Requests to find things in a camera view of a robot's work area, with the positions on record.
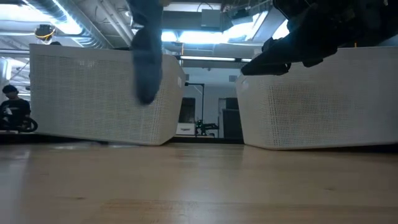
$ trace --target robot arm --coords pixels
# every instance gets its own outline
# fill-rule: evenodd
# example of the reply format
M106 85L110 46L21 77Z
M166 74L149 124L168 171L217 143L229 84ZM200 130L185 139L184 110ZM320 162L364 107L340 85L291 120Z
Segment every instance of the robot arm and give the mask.
M312 67L345 44L378 33L379 42L397 32L396 1L274 0L289 20L290 34L264 43L262 54L242 68L244 75L283 75L291 63Z

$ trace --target person sitting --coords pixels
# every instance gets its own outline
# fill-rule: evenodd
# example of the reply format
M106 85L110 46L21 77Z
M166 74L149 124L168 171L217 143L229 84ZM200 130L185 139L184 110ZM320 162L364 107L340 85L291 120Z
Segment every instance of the person sitting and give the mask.
M12 122L16 125L21 124L23 118L30 116L30 104L28 101L18 97L18 89L12 85L6 85L2 92L6 95L8 100L0 105L0 116L9 109L12 113Z

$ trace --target white perforated bin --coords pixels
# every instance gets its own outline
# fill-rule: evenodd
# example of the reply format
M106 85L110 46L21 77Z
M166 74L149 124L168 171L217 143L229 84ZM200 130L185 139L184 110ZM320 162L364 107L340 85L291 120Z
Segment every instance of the white perforated bin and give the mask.
M171 55L163 56L162 84L150 106L132 94L128 51L31 45L30 71L37 133L143 145L175 135L185 74Z
M268 149L398 141L398 48L339 49L312 68L236 82L246 144Z

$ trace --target fluorescent light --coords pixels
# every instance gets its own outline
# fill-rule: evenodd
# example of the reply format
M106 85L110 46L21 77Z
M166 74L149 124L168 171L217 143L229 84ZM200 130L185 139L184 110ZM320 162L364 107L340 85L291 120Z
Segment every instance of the fluorescent light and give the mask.
M172 31L166 31L162 33L162 41L163 42L176 42L177 36Z
M254 16L253 16L254 24L252 26L252 29L247 33L246 40L253 39L254 35L260 29L260 26L264 22L264 20L266 19L267 15L268 15L268 11L264 11L259 16L257 16L256 18L254 18Z
M164 7L165 11L178 11L178 12L201 12L202 9L220 10L220 3L195 3L195 2L171 2L169 6Z
M234 62L235 58L222 58L222 57L198 57L198 56L181 56L182 60L216 60L222 62Z
M238 25L232 26L231 28L226 30L224 32L224 35L228 39L235 39L238 37L242 37L242 36L246 35L248 32L250 32L252 26L253 26L253 22L238 24Z
M83 29L72 18L69 17L67 22L58 22L55 19L51 19L51 23L66 34L81 34L83 31Z
M220 44L228 39L220 32L184 31L179 41L186 44Z
M0 7L0 20L49 22L50 16L34 10L25 5L2 4Z
M287 36L289 34L289 30L287 29L287 20L279 26L279 28L275 31L274 35L272 35L273 39L279 39Z

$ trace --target wooden tabletop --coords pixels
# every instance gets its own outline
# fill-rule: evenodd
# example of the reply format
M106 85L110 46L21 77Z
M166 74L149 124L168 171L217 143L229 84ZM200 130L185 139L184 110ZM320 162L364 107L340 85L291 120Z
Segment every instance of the wooden tabletop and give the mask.
M0 146L17 224L398 223L398 157L241 145Z

